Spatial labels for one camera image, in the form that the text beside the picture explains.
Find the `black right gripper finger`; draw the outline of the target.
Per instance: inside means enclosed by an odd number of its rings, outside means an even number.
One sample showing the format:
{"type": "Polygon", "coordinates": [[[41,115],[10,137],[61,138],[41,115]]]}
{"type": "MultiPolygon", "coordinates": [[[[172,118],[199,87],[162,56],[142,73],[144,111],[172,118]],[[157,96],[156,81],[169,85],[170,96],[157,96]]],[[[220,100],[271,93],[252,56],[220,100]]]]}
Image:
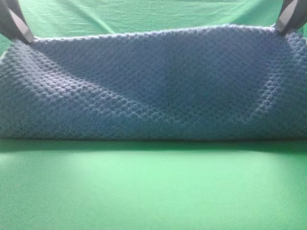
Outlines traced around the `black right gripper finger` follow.
{"type": "Polygon", "coordinates": [[[300,29],[307,23],[306,0],[284,0],[275,23],[278,33],[300,29]]]}

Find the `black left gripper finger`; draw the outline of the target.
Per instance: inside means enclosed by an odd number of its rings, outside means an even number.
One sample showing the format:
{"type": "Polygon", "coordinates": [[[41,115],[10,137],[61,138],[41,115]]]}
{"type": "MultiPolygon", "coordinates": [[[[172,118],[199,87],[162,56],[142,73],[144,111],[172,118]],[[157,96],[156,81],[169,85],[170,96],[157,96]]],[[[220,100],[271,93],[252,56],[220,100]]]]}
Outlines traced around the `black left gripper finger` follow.
{"type": "Polygon", "coordinates": [[[18,0],[0,0],[0,33],[9,40],[17,39],[26,44],[34,41],[18,0]]]}

